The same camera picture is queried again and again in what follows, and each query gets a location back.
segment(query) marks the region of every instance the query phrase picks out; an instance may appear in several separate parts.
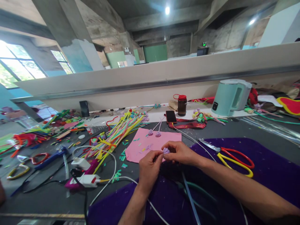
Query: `hand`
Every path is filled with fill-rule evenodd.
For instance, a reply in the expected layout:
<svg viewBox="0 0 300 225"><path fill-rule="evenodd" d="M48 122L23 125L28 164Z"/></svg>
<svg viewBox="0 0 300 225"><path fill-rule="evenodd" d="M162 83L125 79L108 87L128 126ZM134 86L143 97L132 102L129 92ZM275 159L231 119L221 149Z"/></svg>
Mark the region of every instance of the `hand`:
<svg viewBox="0 0 300 225"><path fill-rule="evenodd" d="M182 164L198 166L198 161L200 155L195 153L192 149L186 146L181 141L168 141L164 146L162 146L162 150L164 148L168 148L171 153L164 154L164 159L167 161L177 161Z"/></svg>
<svg viewBox="0 0 300 225"><path fill-rule="evenodd" d="M153 185L157 180L159 167L163 161L162 151L149 151L148 154L139 162L140 179L138 187L147 195L152 191Z"/></svg>

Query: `yellow scissors handle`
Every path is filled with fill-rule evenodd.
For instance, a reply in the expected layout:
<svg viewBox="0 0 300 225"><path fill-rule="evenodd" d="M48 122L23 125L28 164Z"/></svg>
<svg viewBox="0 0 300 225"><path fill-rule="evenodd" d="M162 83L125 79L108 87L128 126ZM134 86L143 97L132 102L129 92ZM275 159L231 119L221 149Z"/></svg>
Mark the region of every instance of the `yellow scissors handle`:
<svg viewBox="0 0 300 225"><path fill-rule="evenodd" d="M18 167L17 167L17 168L14 168L14 169L12 169L12 171L7 175L6 179L8 179L8 180L15 180L15 179L17 179L17 178L23 176L24 174L26 174L26 173L30 170L30 167L24 165L24 163L25 163L25 162L19 164L19 166L18 166L18 167L22 167L22 168L25 169L22 173L19 173L18 175L13 176L13 174L15 173L15 171L17 170Z"/></svg>
<svg viewBox="0 0 300 225"><path fill-rule="evenodd" d="M248 167L244 166L243 164L240 164L239 162L237 162L237 161L235 161L235 160L233 160L233 159L231 159L231 158L228 158L227 156L224 156L224 155L222 155L221 153L218 153L217 156L219 157L219 159L222 161L222 163L223 163L226 167L232 169L232 168L230 167L230 165L228 165L227 162L225 162L224 159L227 159L227 160L229 160L229 161L231 161L231 162L233 162L233 163L235 163L235 164L237 164L237 165L243 167L245 170L247 170L247 171L249 172L249 174L245 174L245 176L250 177L250 178L253 177L253 172L252 172Z"/></svg>

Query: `gray table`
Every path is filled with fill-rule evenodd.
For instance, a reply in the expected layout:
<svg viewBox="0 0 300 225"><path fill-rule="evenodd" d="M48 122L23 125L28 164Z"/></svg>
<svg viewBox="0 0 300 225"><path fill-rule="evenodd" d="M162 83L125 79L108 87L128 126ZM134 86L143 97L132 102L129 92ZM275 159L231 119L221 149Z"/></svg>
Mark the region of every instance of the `gray table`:
<svg viewBox="0 0 300 225"><path fill-rule="evenodd" d="M290 117L285 117L283 120L290 121L290 122L298 122L298 120ZM151 123L150 125L146 126L145 128L151 129L157 123ZM283 124L294 131L300 132L299 125L290 125L290 124ZM165 132L177 132L175 130L171 130L167 124L164 122L162 123L161 131ZM186 134L190 135L194 139L196 138L240 138L240 137L247 137L254 139L264 145L266 148L272 150L273 152L283 156L284 158L290 160L291 162L300 166L300 149L293 143L275 136L271 133L268 133L262 129L256 128L251 126L245 122L238 121L229 121L226 126L218 124L214 121L208 121L207 127L203 130L195 130L195 129L185 129L182 130ZM126 140L131 142L133 140L135 133L130 134L126 137ZM72 139L76 141L77 135L72 134ZM187 145L191 146L193 142L187 139L185 136L182 136L182 141ZM36 149L31 150L29 148L24 149L21 151L21 155L35 155L37 153L55 152L55 146L50 146L50 143L53 141L50 140L48 143L43 143L43 145ZM117 170L122 169L122 176L128 176L133 179L138 178L139 168L138 164L129 162L129 161L120 161L119 156L121 152L127 147L122 145L122 143L115 149L113 154L117 159ZM26 187L26 190L29 190L42 181L45 180L50 174L52 174L61 164L63 160L57 160L41 170L38 175L34 176L30 184ZM106 166L102 167L98 170L97 174L102 179L109 179L113 175L114 170L114 160L111 156L106 159ZM82 193L75 193L71 194L69 198L66 198L66 188L58 183L51 183L47 186L44 186L34 192L23 194L18 193L13 197L10 197L10 194L18 188L23 180L29 175L26 175L22 178L19 178L14 181L9 181L6 179L7 174L11 171L11 169L18 165L19 162L16 159L11 159L9 156L6 156L1 162L3 166L0 168L0 175L1 181L6 191L7 201L5 204L0 208L0 213L37 213L37 214L83 214L83 201L84 195ZM121 165L125 163L128 165L126 169L122 168ZM65 178L65 171L62 168L54 177L55 180L63 180ZM129 181L121 180L115 182L113 184L109 184L108 187L102 192L99 196L98 200L106 197L107 195L115 192L119 188L127 185ZM101 190L103 185L100 185L94 191L88 193L88 204L91 203L93 198L98 194ZM7 221L8 218L2 217L0 221Z"/></svg>

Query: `purple mat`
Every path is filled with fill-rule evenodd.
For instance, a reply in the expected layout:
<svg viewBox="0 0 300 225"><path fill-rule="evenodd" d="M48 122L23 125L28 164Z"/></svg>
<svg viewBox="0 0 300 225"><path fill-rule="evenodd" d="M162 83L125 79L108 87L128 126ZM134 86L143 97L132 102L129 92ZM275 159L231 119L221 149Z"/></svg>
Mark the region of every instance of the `purple mat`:
<svg viewBox="0 0 300 225"><path fill-rule="evenodd" d="M247 155L255 164L255 168L252 170L254 180L300 207L298 201L300 190L299 166L266 149L252 139L218 138L207 139L206 141L217 147L236 149ZM191 149L199 155L210 158L197 144L193 145ZM221 163L213 150L209 148L207 150L217 162ZM246 173L243 168L231 162L228 162L228 164L233 169ZM193 199L217 218L217 222L215 222L211 216L196 207L201 224L245 224L238 201L222 186L195 167L178 166L165 162L161 166L161 173L149 199L169 224L196 224L188 198L174 182L176 178L181 179L180 170L184 171L187 181L199 185L217 200L217 204L215 204L203 193L190 188ZM117 224L133 194L135 186L131 183L92 205L89 208L88 215L90 224ZM245 213L249 224L263 224L246 208ZM146 207L144 224L164 224L149 203Z"/></svg>

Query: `green wall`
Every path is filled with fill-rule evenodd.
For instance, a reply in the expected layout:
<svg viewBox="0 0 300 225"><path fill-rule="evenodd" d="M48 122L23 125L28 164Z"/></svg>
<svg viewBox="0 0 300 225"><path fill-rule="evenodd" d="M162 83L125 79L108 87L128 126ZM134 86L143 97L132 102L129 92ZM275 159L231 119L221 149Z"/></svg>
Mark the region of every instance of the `green wall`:
<svg viewBox="0 0 300 225"><path fill-rule="evenodd" d="M135 49L133 51L134 51L135 61L137 62L136 64L140 64L140 58L138 56L138 50Z"/></svg>
<svg viewBox="0 0 300 225"><path fill-rule="evenodd" d="M167 60L167 45L156 45L144 48L146 63Z"/></svg>
<svg viewBox="0 0 300 225"><path fill-rule="evenodd" d="M118 62L126 61L124 52L111 52L106 54L106 58L111 68L119 68Z"/></svg>
<svg viewBox="0 0 300 225"><path fill-rule="evenodd" d="M135 55L135 60L137 64L140 64L140 59L138 57L138 50L134 50L134 55ZM119 68L118 62L120 61L126 61L124 52L111 52L111 53L106 53L106 58L111 66L111 68Z"/></svg>

